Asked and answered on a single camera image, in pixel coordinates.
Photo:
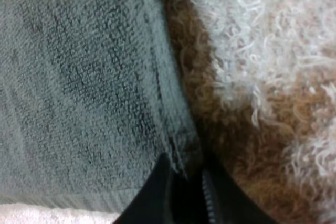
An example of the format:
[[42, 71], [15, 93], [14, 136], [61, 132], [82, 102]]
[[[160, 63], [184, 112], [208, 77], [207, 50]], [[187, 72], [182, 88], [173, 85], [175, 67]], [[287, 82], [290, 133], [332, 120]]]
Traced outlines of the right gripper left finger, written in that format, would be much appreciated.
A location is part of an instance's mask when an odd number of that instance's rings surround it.
[[174, 171], [167, 154], [161, 154], [139, 193], [114, 223], [208, 223], [201, 171], [186, 179]]

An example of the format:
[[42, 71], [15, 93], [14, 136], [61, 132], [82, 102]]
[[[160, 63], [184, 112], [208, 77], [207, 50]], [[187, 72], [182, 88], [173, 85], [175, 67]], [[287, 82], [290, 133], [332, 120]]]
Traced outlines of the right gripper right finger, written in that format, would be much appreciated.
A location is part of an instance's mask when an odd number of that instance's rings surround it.
[[202, 191], [209, 223], [276, 223], [243, 192], [213, 154], [205, 155]]

